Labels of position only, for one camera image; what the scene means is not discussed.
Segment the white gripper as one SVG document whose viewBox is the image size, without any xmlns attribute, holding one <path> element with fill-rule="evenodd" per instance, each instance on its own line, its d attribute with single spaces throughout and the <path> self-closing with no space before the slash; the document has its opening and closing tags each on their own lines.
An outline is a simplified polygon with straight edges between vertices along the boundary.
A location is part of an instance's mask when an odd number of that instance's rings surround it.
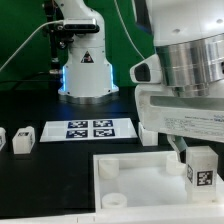
<svg viewBox="0 0 224 224">
<path fill-rule="evenodd" d="M 161 85 L 139 84 L 135 101 L 143 127 L 169 134 L 167 140 L 181 163 L 186 162 L 183 137 L 224 143 L 224 83 L 212 83 L 207 97 L 194 98 L 175 97 Z"/>
</svg>

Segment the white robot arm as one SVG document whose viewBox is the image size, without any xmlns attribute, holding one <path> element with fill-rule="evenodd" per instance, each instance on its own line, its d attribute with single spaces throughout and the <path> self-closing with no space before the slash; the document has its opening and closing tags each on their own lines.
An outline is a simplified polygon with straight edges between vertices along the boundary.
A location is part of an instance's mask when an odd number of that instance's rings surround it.
<svg viewBox="0 0 224 224">
<path fill-rule="evenodd" d="M 175 151 L 188 138 L 224 143 L 224 0 L 131 0 L 155 52 L 130 70 L 140 136 L 166 134 Z M 117 92 L 105 57 L 102 16 L 84 0 L 56 0 L 68 45 L 64 100 L 97 102 Z"/>
</svg>

